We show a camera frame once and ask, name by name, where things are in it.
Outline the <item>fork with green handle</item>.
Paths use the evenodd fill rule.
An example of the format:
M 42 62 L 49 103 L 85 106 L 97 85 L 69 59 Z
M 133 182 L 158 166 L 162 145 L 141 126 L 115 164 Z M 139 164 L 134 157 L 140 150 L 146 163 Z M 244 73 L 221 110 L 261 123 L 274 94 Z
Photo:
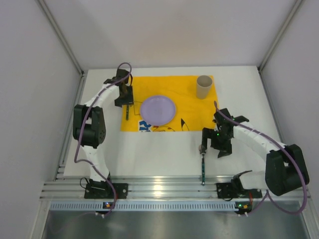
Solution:
M 130 105 L 126 105 L 127 108 L 126 108 L 126 120 L 129 120 L 129 113 L 130 113 Z

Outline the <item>spoon with green handle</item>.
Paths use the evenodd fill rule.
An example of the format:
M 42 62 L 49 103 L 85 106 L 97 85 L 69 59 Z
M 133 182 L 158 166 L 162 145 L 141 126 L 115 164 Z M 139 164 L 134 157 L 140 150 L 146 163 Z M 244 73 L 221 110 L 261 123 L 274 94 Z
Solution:
M 206 149 L 203 145 L 199 146 L 199 153 L 201 155 L 201 185 L 205 186 L 205 154 L 206 154 Z

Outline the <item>yellow cloth placemat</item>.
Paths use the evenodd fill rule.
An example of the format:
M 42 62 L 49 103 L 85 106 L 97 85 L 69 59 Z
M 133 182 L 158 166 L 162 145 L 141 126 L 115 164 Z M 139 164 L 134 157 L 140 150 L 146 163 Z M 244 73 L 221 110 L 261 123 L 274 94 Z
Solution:
M 173 132 L 201 131 L 204 127 L 214 128 L 214 102 L 217 93 L 212 86 L 203 100 L 196 97 L 197 76 L 138 76 L 133 79 L 134 104 L 130 105 L 129 120 L 123 108 L 121 131 L 125 132 Z M 173 120 L 165 125 L 147 124 L 140 115 L 140 106 L 151 96 L 170 98 L 176 106 Z

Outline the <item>purple plastic plate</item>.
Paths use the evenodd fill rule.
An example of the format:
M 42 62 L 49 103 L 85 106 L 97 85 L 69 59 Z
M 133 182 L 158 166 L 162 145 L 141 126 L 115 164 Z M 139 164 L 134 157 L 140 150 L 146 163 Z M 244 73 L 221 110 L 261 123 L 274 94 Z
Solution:
M 147 123 L 155 126 L 165 125 L 173 120 L 176 114 L 174 102 L 162 95 L 147 98 L 140 106 L 140 115 Z

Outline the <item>beige paper cup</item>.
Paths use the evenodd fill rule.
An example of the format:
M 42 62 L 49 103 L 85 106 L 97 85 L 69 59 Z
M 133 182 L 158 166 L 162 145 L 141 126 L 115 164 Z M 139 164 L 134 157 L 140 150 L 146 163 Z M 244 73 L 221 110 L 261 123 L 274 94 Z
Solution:
M 196 80 L 196 97 L 205 99 L 212 87 L 213 79 L 207 75 L 201 75 Z

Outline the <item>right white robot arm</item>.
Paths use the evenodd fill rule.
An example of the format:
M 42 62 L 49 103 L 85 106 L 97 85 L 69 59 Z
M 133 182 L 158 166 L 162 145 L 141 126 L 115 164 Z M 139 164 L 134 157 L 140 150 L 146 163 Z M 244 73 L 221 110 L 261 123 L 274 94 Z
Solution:
M 261 171 L 245 170 L 232 179 L 238 191 L 269 190 L 281 196 L 310 182 L 302 149 L 296 144 L 284 144 L 255 129 L 244 116 L 233 117 L 227 108 L 214 114 L 215 129 L 203 128 L 199 153 L 204 156 L 209 147 L 218 150 L 218 157 L 232 154 L 233 139 L 250 148 L 263 160 Z

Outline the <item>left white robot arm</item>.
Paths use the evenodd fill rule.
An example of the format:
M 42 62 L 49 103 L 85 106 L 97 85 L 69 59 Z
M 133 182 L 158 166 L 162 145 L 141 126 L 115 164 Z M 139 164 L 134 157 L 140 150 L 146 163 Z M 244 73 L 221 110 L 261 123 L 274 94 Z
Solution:
M 92 99 L 74 107 L 73 138 L 77 141 L 74 162 L 90 165 L 85 199 L 110 199 L 117 196 L 104 157 L 103 144 L 107 136 L 104 112 L 110 105 L 122 107 L 133 103 L 132 82 L 131 70 L 117 69 L 116 75 L 105 80 Z

